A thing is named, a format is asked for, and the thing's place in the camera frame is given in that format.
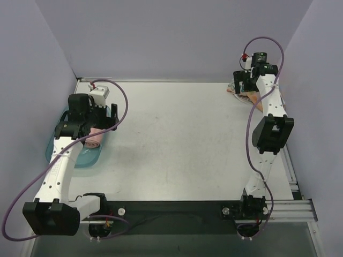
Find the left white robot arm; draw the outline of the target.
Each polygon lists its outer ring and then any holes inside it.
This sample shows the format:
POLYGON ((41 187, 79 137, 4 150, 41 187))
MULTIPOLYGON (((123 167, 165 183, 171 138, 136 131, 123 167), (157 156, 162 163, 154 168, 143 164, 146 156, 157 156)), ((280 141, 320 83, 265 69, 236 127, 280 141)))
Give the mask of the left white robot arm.
POLYGON ((107 93, 80 93, 68 97, 66 110, 54 132, 54 147, 48 171, 33 202, 23 206, 23 215, 36 235, 73 236, 80 221, 92 216, 105 219, 110 213, 103 193, 85 193, 69 201, 69 187, 77 158, 92 128, 105 130, 119 119, 117 105, 107 114, 107 93))

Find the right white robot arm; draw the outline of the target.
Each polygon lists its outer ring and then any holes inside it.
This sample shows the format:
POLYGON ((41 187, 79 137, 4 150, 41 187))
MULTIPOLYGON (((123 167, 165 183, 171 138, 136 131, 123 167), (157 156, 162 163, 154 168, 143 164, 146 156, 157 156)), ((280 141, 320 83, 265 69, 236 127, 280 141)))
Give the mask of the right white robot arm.
POLYGON ((237 212, 243 219, 261 220, 269 214, 265 183, 277 154, 290 136, 294 119, 286 114, 278 86, 279 69, 267 61, 267 53, 243 54, 241 61, 245 66, 233 73, 235 91, 258 92, 261 99, 257 103, 262 105, 263 117, 253 132, 246 133, 245 139, 251 140, 258 151, 259 167, 253 169, 237 212))

